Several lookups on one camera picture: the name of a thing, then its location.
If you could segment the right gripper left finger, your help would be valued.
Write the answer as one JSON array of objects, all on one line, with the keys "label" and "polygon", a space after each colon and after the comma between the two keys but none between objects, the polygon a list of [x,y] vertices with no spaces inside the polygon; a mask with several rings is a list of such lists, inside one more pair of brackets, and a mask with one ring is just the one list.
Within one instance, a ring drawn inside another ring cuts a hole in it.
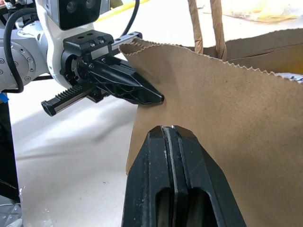
[{"label": "right gripper left finger", "polygon": [[175,126],[150,130],[127,177],[121,227],[177,227],[170,161]]}]

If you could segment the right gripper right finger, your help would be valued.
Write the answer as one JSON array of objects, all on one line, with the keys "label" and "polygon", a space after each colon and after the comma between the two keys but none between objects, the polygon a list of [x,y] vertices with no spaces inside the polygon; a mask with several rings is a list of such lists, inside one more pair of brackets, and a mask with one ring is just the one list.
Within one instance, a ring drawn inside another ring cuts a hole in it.
[{"label": "right gripper right finger", "polygon": [[227,179],[192,131],[168,128],[171,227],[246,227]]}]

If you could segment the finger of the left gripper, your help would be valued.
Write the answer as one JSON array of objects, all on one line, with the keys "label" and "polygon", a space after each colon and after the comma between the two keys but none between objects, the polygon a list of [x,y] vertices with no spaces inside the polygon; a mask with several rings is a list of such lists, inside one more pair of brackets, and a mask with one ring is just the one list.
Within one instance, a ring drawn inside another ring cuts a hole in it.
[{"label": "finger of the left gripper", "polygon": [[136,105],[159,104],[164,95],[127,61],[93,61],[81,69],[91,84],[116,98]]}]

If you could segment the brown paper bag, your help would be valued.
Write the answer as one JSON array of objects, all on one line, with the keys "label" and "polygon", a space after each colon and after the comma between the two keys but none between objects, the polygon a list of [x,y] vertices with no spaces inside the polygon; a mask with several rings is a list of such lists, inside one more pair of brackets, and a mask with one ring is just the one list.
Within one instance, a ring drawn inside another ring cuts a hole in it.
[{"label": "brown paper bag", "polygon": [[303,227],[303,28],[226,41],[211,0],[216,45],[204,48],[194,0],[193,50],[134,39],[119,47],[163,95],[137,108],[126,174],[156,126],[190,130],[223,171],[246,227]]}]

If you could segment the light table cover sheet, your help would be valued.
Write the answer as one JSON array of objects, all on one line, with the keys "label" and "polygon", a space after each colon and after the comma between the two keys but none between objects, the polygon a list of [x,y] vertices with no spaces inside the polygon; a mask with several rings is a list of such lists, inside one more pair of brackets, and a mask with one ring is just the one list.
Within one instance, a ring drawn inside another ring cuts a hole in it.
[{"label": "light table cover sheet", "polygon": [[[303,16],[257,23],[223,16],[225,40],[303,28]],[[140,5],[132,30],[148,41],[194,46],[187,0]],[[54,117],[41,102],[65,90],[54,79],[8,94],[24,227],[121,227],[125,165],[136,109],[82,99]]]}]

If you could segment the yellow food in clear plastic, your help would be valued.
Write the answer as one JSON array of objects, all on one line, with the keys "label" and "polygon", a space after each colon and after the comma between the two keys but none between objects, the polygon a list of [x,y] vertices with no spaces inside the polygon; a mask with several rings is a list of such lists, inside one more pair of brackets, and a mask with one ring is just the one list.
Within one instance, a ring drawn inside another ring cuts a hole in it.
[{"label": "yellow food in clear plastic", "polygon": [[221,0],[226,16],[278,22],[303,16],[303,0]]}]

